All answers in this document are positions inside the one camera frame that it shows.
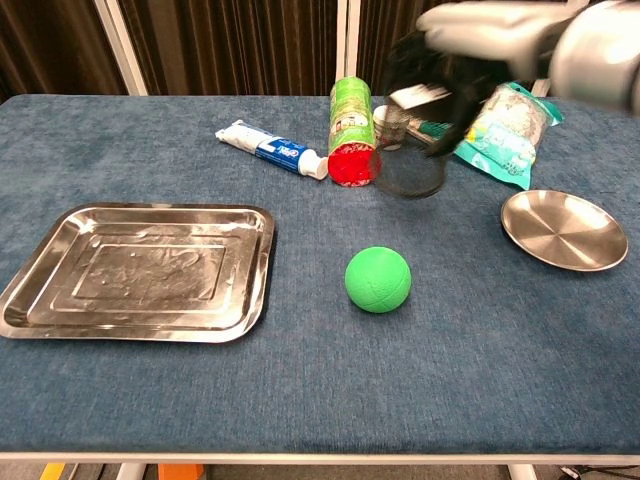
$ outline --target red can lid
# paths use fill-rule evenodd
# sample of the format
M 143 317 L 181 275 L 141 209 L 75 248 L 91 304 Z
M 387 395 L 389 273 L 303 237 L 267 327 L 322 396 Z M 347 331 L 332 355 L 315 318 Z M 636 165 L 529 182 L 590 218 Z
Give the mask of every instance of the red can lid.
M 329 155 L 329 176 L 345 187 L 360 187 L 373 180 L 373 147 L 362 143 L 341 145 Z

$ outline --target green cylinder container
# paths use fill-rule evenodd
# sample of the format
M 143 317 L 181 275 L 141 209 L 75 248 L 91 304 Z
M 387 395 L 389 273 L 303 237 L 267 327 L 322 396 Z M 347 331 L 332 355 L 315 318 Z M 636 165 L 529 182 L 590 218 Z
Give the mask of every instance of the green cylinder container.
M 347 143 L 375 147 L 371 90 L 358 77 L 344 77 L 331 89 L 329 154 Z
M 358 77 L 345 77 L 331 89 L 329 175 L 344 186 L 372 180 L 369 159 L 375 149 L 371 90 Z

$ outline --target tray rim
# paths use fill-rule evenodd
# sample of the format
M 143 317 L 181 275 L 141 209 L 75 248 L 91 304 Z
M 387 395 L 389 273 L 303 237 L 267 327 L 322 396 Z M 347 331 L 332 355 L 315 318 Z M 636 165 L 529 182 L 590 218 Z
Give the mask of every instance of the tray rim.
M 122 335 L 107 335 L 107 332 L 113 332 L 113 329 L 100 329 L 91 327 L 77 327 L 65 329 L 65 334 L 55 333 L 56 327 L 33 327 L 23 328 L 11 325 L 5 320 L 5 313 L 7 307 L 11 304 L 11 300 L 15 292 L 24 284 L 29 278 L 29 274 L 34 269 L 40 257 L 46 251 L 51 242 L 56 238 L 60 228 L 64 223 L 77 213 L 81 213 L 85 210 L 94 209 L 141 209 L 141 210 L 250 210 L 258 213 L 265 219 L 264 233 L 261 235 L 263 241 L 260 242 L 257 256 L 257 268 L 264 269 L 264 281 L 259 284 L 259 292 L 255 296 L 254 309 L 249 315 L 247 315 L 243 321 L 238 322 L 233 327 L 217 331 L 217 330 L 204 330 L 204 329 L 174 329 L 160 331 L 157 333 L 164 333 L 166 335 L 157 338 L 148 338 L 142 335 L 122 336 Z M 0 293 L 0 336 L 10 339 L 78 339 L 78 340 L 125 340 L 125 341 L 149 341 L 149 342 L 187 342 L 187 343 L 224 343 L 231 340 L 235 340 L 247 333 L 256 324 L 262 310 L 264 308 L 264 300 L 267 291 L 267 282 L 270 275 L 270 258 L 271 251 L 273 249 L 273 240 L 275 236 L 275 220 L 273 215 L 262 207 L 257 207 L 249 204 L 220 204 L 220 203 L 127 203 L 127 202 L 93 202 L 84 203 L 73 207 L 64 213 L 62 213 L 55 222 L 51 225 L 43 239 L 33 250 L 29 258 L 22 264 L 18 271 L 11 278 L 7 286 Z M 139 326 L 121 326 L 118 327 L 119 331 L 140 331 L 143 330 Z M 197 338 L 193 338 L 193 332 L 197 331 Z M 187 336 L 180 337 L 176 335 L 178 332 L 189 332 Z

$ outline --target toothpaste cap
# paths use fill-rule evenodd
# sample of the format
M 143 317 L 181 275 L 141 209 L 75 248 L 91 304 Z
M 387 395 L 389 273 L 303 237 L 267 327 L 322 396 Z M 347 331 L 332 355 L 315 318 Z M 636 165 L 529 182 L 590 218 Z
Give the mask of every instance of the toothpaste cap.
M 316 180 L 323 180 L 329 172 L 327 157 L 318 157 L 315 150 L 305 150 L 302 152 L 302 155 L 300 155 L 298 171 L 301 175 L 308 175 Z

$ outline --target table edge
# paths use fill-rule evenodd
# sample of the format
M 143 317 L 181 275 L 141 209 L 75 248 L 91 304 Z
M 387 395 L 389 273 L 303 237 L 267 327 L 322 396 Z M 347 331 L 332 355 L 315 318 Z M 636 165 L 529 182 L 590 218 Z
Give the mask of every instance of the table edge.
M 244 465 L 639 465 L 640 455 L 613 454 L 305 454 L 0 452 L 0 463 L 202 463 Z

